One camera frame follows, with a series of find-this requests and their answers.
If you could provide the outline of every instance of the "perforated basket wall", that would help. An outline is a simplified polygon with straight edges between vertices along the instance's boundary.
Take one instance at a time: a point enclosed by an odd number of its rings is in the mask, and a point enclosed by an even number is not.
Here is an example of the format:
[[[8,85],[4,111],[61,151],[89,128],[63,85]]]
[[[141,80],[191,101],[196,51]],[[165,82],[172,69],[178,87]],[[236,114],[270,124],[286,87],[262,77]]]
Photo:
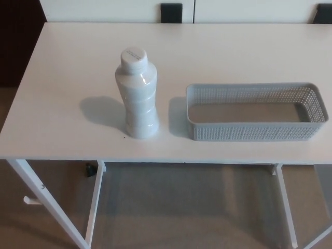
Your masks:
[[[328,120],[318,88],[310,83],[193,84],[187,88],[189,135],[197,141],[301,141],[311,138]],[[188,109],[223,103],[302,104],[309,122],[194,123]]]

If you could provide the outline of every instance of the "plastic mesh basket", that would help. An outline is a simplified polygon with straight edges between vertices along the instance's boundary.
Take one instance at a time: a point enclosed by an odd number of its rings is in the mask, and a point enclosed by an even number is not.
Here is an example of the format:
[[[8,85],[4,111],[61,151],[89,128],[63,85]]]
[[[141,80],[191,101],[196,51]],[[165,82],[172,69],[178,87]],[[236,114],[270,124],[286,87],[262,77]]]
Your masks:
[[[188,86],[186,95],[189,135],[197,141],[308,140],[328,120],[319,90],[310,83],[193,84]],[[274,105],[279,114],[283,113],[282,108],[294,106],[298,120],[264,121],[264,117],[260,117],[260,121],[250,122],[211,122],[209,119],[197,122],[190,114],[190,109],[197,106],[209,113],[216,110],[215,106],[230,105],[239,110],[246,106],[260,106],[266,110]],[[224,114],[228,115],[227,112],[210,115]]]

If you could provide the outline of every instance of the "white cabinet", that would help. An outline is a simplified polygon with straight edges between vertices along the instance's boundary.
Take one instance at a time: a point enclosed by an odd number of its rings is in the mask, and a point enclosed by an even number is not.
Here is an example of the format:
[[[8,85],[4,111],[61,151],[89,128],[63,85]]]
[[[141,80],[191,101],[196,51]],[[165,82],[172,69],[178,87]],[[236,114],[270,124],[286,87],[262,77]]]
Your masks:
[[[47,21],[160,22],[160,3],[182,3],[183,22],[192,23],[194,0],[40,0]]]
[[[196,0],[195,23],[308,23],[332,0]]]

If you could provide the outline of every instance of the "white metal table leg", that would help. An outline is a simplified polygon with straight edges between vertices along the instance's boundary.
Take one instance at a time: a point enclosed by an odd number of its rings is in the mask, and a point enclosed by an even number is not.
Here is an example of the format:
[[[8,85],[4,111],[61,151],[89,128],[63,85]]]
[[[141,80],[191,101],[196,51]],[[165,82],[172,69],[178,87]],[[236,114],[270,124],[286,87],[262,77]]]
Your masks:
[[[30,167],[28,162],[23,159],[8,160],[12,168],[23,179],[27,186],[36,195],[38,200],[46,207],[46,209],[53,215],[61,227],[68,233],[72,240],[78,245],[80,249],[90,249],[88,243],[84,240],[82,235],[76,229],[74,224],[61,209],[57,201],[47,190],[45,185],[41,182],[39,177]]]
[[[292,247],[297,248],[298,245],[297,245],[295,228],[294,228],[293,219],[292,219],[291,207],[289,206],[289,201],[288,201],[287,192],[286,192],[286,185],[285,185],[284,176],[282,174],[281,167],[282,167],[282,163],[275,164],[273,167],[272,174],[276,175],[276,177],[277,177],[279,191],[280,191],[282,203],[284,206],[286,221],[287,221],[289,239],[292,243]]]
[[[93,229],[94,229],[95,217],[97,214],[100,187],[102,185],[103,173],[105,171],[106,171],[105,162],[98,161],[98,170],[97,170],[97,175],[96,175],[95,184],[94,184],[87,233],[85,236],[85,241],[89,244],[89,246],[91,246],[91,243],[92,243]]]
[[[332,232],[332,226],[329,226],[324,232],[317,236],[311,243],[309,243],[304,249],[310,249],[318,242],[320,242],[323,238],[328,236]]]

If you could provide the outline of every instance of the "beige carpet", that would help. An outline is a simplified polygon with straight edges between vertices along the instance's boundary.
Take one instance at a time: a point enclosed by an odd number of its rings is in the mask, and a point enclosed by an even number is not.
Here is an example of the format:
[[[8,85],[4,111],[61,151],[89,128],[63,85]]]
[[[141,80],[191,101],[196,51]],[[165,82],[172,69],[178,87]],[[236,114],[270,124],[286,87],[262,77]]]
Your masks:
[[[0,122],[14,89],[0,89]],[[64,211],[85,234],[94,177],[85,162],[32,161]],[[329,219],[313,167],[284,167],[299,248]],[[76,248],[43,206],[0,161],[0,248]],[[109,163],[92,248],[290,248],[276,182],[267,167]],[[316,249],[332,248],[332,235]]]

